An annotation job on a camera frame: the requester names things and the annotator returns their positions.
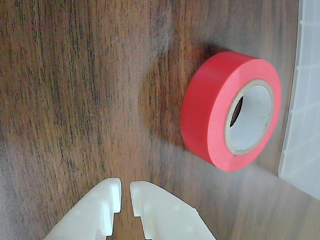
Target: tape roll hole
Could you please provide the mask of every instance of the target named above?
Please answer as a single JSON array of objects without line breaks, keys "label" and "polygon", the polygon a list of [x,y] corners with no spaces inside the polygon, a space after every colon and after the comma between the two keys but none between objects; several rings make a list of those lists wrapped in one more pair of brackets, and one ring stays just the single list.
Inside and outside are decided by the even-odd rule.
[{"label": "tape roll hole", "polygon": [[272,90],[268,84],[262,86],[251,83],[239,91],[230,107],[225,126],[226,145],[233,154],[248,153],[265,135],[272,118],[273,96],[271,95]]}]

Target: red tape roll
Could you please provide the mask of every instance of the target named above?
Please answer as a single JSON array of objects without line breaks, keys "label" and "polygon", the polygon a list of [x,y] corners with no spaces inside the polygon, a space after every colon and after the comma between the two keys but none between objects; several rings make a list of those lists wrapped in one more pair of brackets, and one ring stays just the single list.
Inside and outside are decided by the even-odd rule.
[{"label": "red tape roll", "polygon": [[[239,100],[240,113],[230,126]],[[209,58],[193,76],[181,107],[186,147],[224,171],[250,164],[278,120],[281,84],[265,60],[232,51]]]}]

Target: translucent plastic box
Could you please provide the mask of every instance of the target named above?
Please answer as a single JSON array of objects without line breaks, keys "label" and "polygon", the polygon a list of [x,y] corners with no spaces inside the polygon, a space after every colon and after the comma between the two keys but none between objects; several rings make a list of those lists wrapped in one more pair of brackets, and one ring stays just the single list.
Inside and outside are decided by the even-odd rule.
[{"label": "translucent plastic box", "polygon": [[320,200],[320,0],[300,0],[292,95],[279,177]]}]

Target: wood grain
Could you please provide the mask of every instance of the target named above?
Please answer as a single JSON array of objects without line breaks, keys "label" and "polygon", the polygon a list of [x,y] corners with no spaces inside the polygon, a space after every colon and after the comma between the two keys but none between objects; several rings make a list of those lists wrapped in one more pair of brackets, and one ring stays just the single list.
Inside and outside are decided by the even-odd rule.
[{"label": "wood grain", "polygon": [[[144,239],[138,180],[197,208],[218,240],[320,235],[320,202],[276,176],[298,0],[2,0],[0,23],[0,239],[43,239],[108,177],[123,188],[108,239]],[[232,173],[188,152],[179,127],[192,75],[224,49],[269,61],[282,83],[270,142]]]}]

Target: wooden table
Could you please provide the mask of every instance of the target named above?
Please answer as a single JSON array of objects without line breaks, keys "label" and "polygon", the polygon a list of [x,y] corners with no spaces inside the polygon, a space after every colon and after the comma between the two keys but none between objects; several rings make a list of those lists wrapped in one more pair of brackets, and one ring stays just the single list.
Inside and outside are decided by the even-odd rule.
[{"label": "wooden table", "polygon": [[[298,0],[4,0],[0,23],[0,239],[43,239],[109,177],[122,209],[108,239],[144,239],[139,180],[197,208],[218,240],[318,238],[320,202],[277,177]],[[232,173],[188,152],[179,127],[191,77],[224,49],[269,61],[282,83],[270,142]]]}]

